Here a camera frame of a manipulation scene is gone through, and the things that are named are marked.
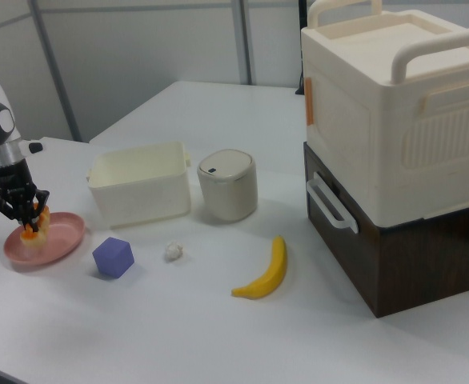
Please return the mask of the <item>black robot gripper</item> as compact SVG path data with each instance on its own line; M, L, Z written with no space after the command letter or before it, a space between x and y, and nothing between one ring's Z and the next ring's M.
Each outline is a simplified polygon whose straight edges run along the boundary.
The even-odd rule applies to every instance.
M27 223L29 233L46 232L49 229L49 196L47 190L36 190L25 159L0 168L0 213L21 225L19 207L31 207Z

